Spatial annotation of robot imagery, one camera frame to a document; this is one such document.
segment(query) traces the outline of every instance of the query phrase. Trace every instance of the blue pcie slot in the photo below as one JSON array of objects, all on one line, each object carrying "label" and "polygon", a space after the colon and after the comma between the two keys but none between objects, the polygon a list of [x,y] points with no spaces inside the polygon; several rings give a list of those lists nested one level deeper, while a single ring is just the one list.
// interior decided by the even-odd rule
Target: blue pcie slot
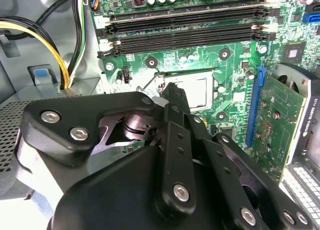
[{"label": "blue pcie slot", "polygon": [[253,83],[248,125],[247,125],[246,136],[245,136],[245,144],[247,145],[248,148],[252,147],[252,142],[254,140],[260,89],[261,89],[261,86],[264,84],[264,79],[265,79],[265,69],[261,66],[259,66],[258,68],[259,68],[258,76],[256,77]]}]

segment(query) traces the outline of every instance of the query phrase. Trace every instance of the black ram slot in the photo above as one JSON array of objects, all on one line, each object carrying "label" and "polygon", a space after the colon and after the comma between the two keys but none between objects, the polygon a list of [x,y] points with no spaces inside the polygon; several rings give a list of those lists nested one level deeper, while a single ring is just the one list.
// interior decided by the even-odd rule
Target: black ram slot
[{"label": "black ram slot", "polygon": [[252,41],[254,33],[242,33],[217,37],[203,37],[198,39],[184,39],[178,41],[149,43],[144,45],[114,47],[110,51],[98,52],[99,58],[118,57],[126,54],[138,54],[147,52],[169,51],[197,46],[209,46],[215,44],[238,43],[242,41]]},{"label": "black ram slot", "polygon": [[127,32],[155,30],[163,28],[177,28],[181,26],[207,24],[222,21],[239,21],[243,19],[256,19],[267,16],[264,8],[246,8],[240,10],[227,10],[214,13],[193,14],[188,16],[163,17],[157,19],[146,19],[135,22],[112,23],[106,27],[108,34],[121,34]]},{"label": "black ram slot", "polygon": [[125,14],[118,14],[118,15],[111,15],[110,20],[111,21],[126,21],[130,20],[135,21],[139,18],[145,18],[145,17],[163,17],[166,15],[171,14],[185,14],[188,13],[188,15],[197,13],[199,11],[208,11],[208,10],[218,10],[218,9],[236,9],[236,8],[243,8],[244,6],[247,6],[250,8],[251,6],[264,6],[266,5],[265,0],[237,0],[237,1],[224,1],[224,2],[218,2],[218,3],[211,3],[211,4],[204,4],[204,5],[193,5],[193,6],[184,6],[184,7],[175,7],[175,8],[167,8],[167,9],[159,9],[159,10],[151,10],[151,11],[145,11],[138,9],[135,12],[131,13],[125,13]]},{"label": "black ram slot", "polygon": [[218,36],[231,36],[232,34],[251,33],[253,24],[229,25],[207,29],[186,30],[179,32],[163,33],[157,35],[144,35],[114,39],[113,42],[121,41],[121,46],[143,45],[148,43],[163,43],[168,41],[178,41],[185,39],[209,38]]}]

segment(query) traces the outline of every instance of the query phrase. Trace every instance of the mounting hole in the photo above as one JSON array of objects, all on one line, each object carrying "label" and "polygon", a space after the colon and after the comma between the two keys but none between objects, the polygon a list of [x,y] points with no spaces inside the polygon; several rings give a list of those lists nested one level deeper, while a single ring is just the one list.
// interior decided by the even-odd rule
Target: mounting hole
[{"label": "mounting hole", "polygon": [[148,105],[151,104],[151,101],[150,101],[148,98],[146,98],[145,96],[144,96],[141,100],[142,100],[142,102],[144,102],[145,104],[148,104]]},{"label": "mounting hole", "polygon": [[178,150],[178,153],[180,154],[184,154],[185,152],[185,150],[182,147],[178,147],[177,150]]},{"label": "mounting hole", "polygon": [[153,128],[151,128],[150,130],[149,130],[149,134],[150,135],[156,135],[157,133],[158,133],[158,128],[156,128],[156,127],[153,127]]},{"label": "mounting hole", "polygon": [[175,111],[176,113],[179,113],[179,108],[175,105],[172,105],[171,108],[173,109],[173,111]]},{"label": "mounting hole", "polygon": [[225,171],[226,174],[230,174],[230,170],[227,167],[224,167],[223,170]]}]

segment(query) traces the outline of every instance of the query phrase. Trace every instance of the cable bundle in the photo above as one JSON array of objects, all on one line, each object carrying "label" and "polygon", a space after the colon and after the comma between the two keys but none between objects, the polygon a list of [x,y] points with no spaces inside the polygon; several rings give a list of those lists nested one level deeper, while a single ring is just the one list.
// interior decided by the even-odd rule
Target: cable bundle
[{"label": "cable bundle", "polygon": [[48,16],[68,0],[58,0],[51,5],[36,22],[24,17],[10,16],[0,17],[0,28],[19,30],[24,33],[6,34],[9,40],[19,40],[26,37],[35,37],[40,40],[54,55],[60,66],[61,86],[60,89],[67,89],[72,86],[76,70],[83,58],[86,47],[86,29],[83,0],[72,0],[72,11],[76,28],[76,45],[68,68],[62,60],[57,46],[49,34],[41,27],[41,24]]}]

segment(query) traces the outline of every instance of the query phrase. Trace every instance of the black metal bracket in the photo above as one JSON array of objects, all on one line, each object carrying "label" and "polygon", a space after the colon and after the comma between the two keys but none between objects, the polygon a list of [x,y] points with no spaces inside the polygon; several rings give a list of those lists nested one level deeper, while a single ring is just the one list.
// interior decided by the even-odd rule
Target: black metal bracket
[{"label": "black metal bracket", "polygon": [[[28,146],[41,152],[40,156],[44,153],[54,159],[52,164],[56,163],[57,168],[61,164],[70,169],[83,166],[94,151],[103,151],[114,143],[145,140],[145,147],[129,154],[128,158],[125,157],[128,160],[124,158],[115,162],[111,167],[83,179],[67,191],[63,197],[63,213],[66,209],[68,211],[74,205],[81,204],[79,196],[89,198],[91,189],[100,193],[99,188],[102,186],[107,186],[116,195],[103,195],[103,201],[108,202],[113,197],[120,198],[120,193],[117,193],[119,189],[112,185],[118,181],[119,176],[124,175],[128,164],[126,170],[132,171],[130,175],[144,185],[136,186],[135,179],[121,179],[119,181],[125,186],[123,191],[130,191],[127,182],[132,183],[137,191],[145,192],[146,187],[149,194],[152,189],[150,195],[153,203],[150,208],[172,226],[186,226],[186,222],[197,219],[206,226],[205,229],[210,229],[210,226],[220,223],[213,224],[212,218],[207,215],[201,219],[201,214],[211,213],[212,209],[218,207],[219,211],[215,214],[225,229],[312,229],[308,216],[230,137],[218,133],[212,138],[203,121],[198,116],[189,114],[183,90],[171,84],[169,91],[164,90],[163,93],[163,96],[171,100],[164,108],[140,92],[50,99],[35,101],[26,107],[20,128],[23,140]],[[54,123],[44,120],[43,113],[47,111],[58,114],[58,120]],[[87,136],[75,139],[71,131],[80,127],[87,132]],[[143,157],[152,164],[145,163]],[[201,167],[195,167],[195,161]],[[135,172],[142,163],[146,166],[146,171],[150,170],[146,177],[141,169]],[[70,193],[75,194],[77,200],[72,200]],[[144,207],[148,199],[141,196]],[[130,211],[145,213],[141,205],[139,209],[134,204],[130,206]],[[101,205],[97,208],[99,212],[105,209]],[[79,214],[81,219],[90,221],[90,216],[84,214],[83,210]]]}]

